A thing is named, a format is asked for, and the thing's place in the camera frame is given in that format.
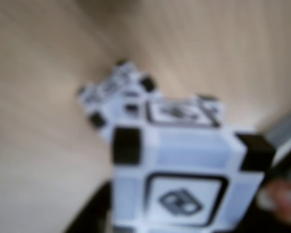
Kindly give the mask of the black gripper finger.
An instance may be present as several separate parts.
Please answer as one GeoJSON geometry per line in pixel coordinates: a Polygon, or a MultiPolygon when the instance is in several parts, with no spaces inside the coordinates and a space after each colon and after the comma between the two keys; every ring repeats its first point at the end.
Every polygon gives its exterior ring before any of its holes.
{"type": "Polygon", "coordinates": [[[111,182],[105,182],[81,208],[64,233],[104,233],[111,210],[111,182]]]}

